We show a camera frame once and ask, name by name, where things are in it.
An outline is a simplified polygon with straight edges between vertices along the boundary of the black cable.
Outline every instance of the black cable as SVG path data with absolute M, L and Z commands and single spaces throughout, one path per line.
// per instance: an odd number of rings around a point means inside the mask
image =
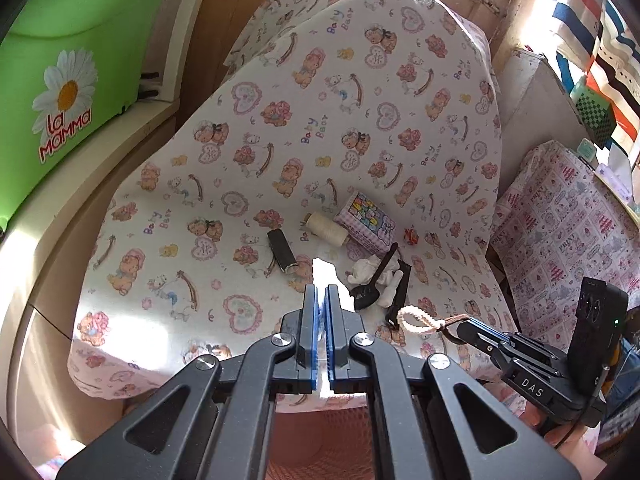
M 578 418 L 575 419 L 574 424 L 571 426 L 569 431 L 566 432 L 566 435 L 564 437 L 562 437 L 560 439 L 560 442 L 558 442 L 555 445 L 555 447 L 554 447 L 555 449 L 560 449 L 560 446 L 562 446 L 562 444 L 564 444 L 566 442 L 566 440 L 575 431 L 575 428 L 578 427 L 578 424 L 580 424 L 580 422 L 582 420 L 582 417 L 587 412 L 587 410 L 591 406 L 593 406 L 593 403 L 596 401 L 596 399 L 598 398 L 598 395 L 600 394 L 600 390 L 602 389 L 602 385 L 604 384 L 604 381 L 607 379 L 607 375 L 609 375 L 609 366 L 608 365 L 603 365 L 602 366 L 602 373 L 600 374 L 600 378 L 598 379 L 598 382 L 596 383 L 596 387 L 595 387 L 595 389 L 593 391 L 593 394 L 591 395 L 591 398 L 589 399 L 589 402 L 587 402 L 585 407 L 582 409 L 582 411 L 580 412 L 580 415 L 578 416 Z

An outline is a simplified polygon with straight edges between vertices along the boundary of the metal screw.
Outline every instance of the metal screw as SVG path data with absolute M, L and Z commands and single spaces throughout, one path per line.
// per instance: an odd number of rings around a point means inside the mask
M 431 357 L 429 357 L 429 362 L 431 366 L 436 368 L 436 370 L 444 370 L 445 368 L 448 368 L 449 365 L 451 364 L 451 361 L 449 361 L 449 358 L 444 354 L 432 355 Z
M 271 342 L 276 346 L 288 346 L 293 341 L 291 334 L 279 332 L 271 336 Z
M 367 334 L 366 332 L 358 332 L 355 336 L 353 336 L 353 340 L 358 346 L 373 345 L 373 336 L 371 334 Z
M 196 368 L 198 370 L 211 370 L 216 365 L 216 358 L 213 355 L 201 355 L 196 357 Z

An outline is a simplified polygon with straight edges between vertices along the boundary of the spoon handle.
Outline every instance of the spoon handle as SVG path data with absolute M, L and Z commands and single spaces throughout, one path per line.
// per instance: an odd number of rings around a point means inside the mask
M 387 266 L 389 261 L 391 261 L 391 257 L 394 255 L 397 248 L 398 248 L 398 242 L 393 242 L 391 244 L 391 248 L 388 250 L 387 254 L 385 254 L 385 257 L 382 258 L 382 261 L 380 262 L 378 268 L 376 269 L 376 272 L 373 273 L 373 277 L 369 282 L 369 285 L 376 284 L 376 281 L 380 277 L 380 274 L 382 274 L 382 271 L 385 270 L 385 267 Z

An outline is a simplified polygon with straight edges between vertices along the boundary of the striped curtain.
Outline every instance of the striped curtain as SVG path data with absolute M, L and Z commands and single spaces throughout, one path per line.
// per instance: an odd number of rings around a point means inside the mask
M 612 104 L 612 134 L 629 159 L 640 154 L 640 49 L 609 0 L 558 0 L 552 18 L 558 52 L 587 73 L 588 86 Z

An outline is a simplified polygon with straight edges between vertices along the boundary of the spool of thread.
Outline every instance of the spool of thread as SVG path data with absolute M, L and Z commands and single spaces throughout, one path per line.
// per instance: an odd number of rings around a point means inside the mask
M 335 247 L 340 247 L 347 241 L 347 238 L 349 238 L 347 229 L 339 226 L 320 213 L 307 215 L 305 217 L 305 224 L 313 234 Z

